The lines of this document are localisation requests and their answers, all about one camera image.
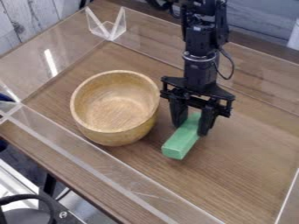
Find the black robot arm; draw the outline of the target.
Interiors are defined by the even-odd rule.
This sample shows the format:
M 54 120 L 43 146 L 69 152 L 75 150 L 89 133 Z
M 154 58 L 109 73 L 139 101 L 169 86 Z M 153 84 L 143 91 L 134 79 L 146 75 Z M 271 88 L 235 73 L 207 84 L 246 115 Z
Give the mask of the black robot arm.
M 198 134 L 205 136 L 219 116 L 229 117 L 235 95 L 218 85 L 222 76 L 221 57 L 227 56 L 223 46 L 229 43 L 227 0 L 146 0 L 159 11 L 173 11 L 179 3 L 182 39 L 186 43 L 182 58 L 182 77 L 165 76 L 161 96 L 170 102 L 173 124 L 183 125 L 189 108 L 201 110 Z

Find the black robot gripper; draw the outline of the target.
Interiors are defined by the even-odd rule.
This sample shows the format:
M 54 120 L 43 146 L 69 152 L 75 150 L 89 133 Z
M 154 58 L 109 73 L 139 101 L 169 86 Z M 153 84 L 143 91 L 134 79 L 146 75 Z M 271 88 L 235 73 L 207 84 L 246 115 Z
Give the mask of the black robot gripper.
M 202 109 L 199 135 L 207 136 L 217 116 L 230 117 L 235 95 L 221 88 L 217 79 L 221 74 L 221 54 L 195 57 L 183 54 L 183 77 L 162 78 L 162 97 L 170 102 L 173 125 L 179 128 L 189 117 L 189 107 Z

